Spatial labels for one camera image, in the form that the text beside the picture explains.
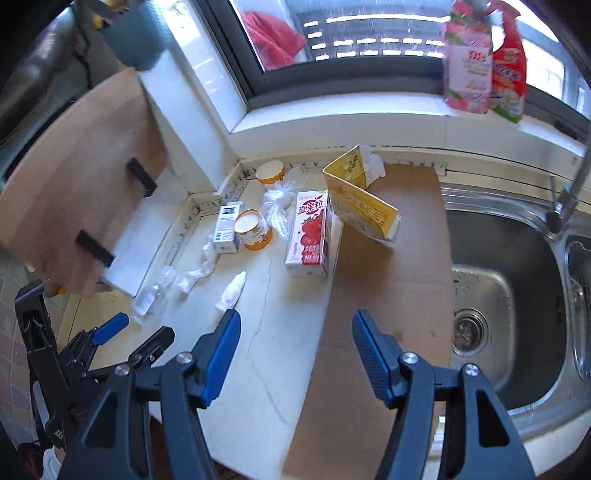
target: sink drain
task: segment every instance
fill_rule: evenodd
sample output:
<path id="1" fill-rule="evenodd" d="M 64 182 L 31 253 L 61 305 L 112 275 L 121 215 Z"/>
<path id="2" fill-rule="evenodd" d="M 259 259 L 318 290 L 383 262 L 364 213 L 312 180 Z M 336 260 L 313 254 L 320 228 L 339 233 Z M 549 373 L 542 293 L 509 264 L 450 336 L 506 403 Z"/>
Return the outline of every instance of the sink drain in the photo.
<path id="1" fill-rule="evenodd" d="M 464 309 L 456 314 L 453 324 L 453 350 L 458 355 L 471 355 L 482 349 L 488 336 L 488 325 L 477 310 Z"/>

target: pink detergent pouch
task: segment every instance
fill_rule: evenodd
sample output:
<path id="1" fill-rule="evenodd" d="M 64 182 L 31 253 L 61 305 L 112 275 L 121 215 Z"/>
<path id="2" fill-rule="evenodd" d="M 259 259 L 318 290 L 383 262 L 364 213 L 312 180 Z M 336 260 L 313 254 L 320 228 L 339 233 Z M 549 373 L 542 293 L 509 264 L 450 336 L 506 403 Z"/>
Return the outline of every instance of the pink detergent pouch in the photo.
<path id="1" fill-rule="evenodd" d="M 444 96 L 457 110 L 487 113 L 492 84 L 490 26 L 463 0 L 452 3 L 444 25 Z"/>

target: black window frame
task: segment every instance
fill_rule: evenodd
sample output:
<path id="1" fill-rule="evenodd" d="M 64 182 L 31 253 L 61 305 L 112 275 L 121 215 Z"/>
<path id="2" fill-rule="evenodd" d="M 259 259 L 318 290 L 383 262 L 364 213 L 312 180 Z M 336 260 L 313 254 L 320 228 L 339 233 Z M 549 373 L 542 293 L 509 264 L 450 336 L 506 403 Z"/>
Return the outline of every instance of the black window frame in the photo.
<path id="1" fill-rule="evenodd" d="M 443 94 L 443 63 L 434 57 L 371 56 L 309 61 L 264 70 L 254 47 L 242 28 L 229 0 L 191 0 L 226 65 L 242 90 L 249 109 L 321 95 L 352 92 L 411 92 Z M 563 85 L 574 82 L 568 75 L 578 74 L 573 60 L 557 48 L 556 42 L 528 28 L 534 44 L 558 58 L 565 68 Z M 565 92 L 576 95 L 577 92 Z M 527 86 L 526 115 L 555 126 L 562 133 L 585 142 L 590 122 L 561 99 Z"/>

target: wooden board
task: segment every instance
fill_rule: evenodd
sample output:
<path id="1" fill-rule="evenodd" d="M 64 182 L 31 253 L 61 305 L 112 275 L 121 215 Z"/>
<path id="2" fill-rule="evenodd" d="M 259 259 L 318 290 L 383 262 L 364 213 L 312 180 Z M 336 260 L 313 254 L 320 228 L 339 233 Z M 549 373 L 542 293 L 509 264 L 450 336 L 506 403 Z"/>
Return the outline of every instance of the wooden board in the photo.
<path id="1" fill-rule="evenodd" d="M 89 294 L 103 264 L 75 245 L 84 229 L 113 251 L 145 190 L 126 163 L 157 179 L 166 163 L 139 78 L 126 69 L 60 116 L 0 193 L 0 242 L 74 293 Z"/>
<path id="2" fill-rule="evenodd" d="M 400 210 L 394 246 L 345 225 L 326 320 L 284 473 L 301 479 L 374 478 L 395 411 L 374 397 L 351 320 L 366 308 L 407 351 L 447 367 L 452 353 L 452 261 L 435 171 L 390 165 L 369 191 Z"/>

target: stainless steel sink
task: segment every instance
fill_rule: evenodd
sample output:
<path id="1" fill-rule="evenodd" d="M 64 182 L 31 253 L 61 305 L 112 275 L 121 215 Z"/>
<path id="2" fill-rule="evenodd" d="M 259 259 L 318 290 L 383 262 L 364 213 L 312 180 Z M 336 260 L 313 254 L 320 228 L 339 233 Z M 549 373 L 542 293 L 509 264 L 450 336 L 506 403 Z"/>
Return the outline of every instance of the stainless steel sink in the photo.
<path id="1" fill-rule="evenodd" d="M 475 187 L 441 193 L 456 299 L 452 367 L 482 369 L 524 440 L 589 410 L 591 375 L 579 372 L 591 313 L 581 314 L 584 289 L 573 292 L 567 249 L 573 239 L 591 249 L 591 216 L 575 212 L 555 235 L 545 224 L 549 202 Z M 431 456 L 441 452 L 441 427 Z"/>
<path id="2" fill-rule="evenodd" d="M 456 299 L 452 368 L 478 365 L 508 409 L 550 390 L 566 352 L 558 265 L 524 222 L 447 211 Z"/>

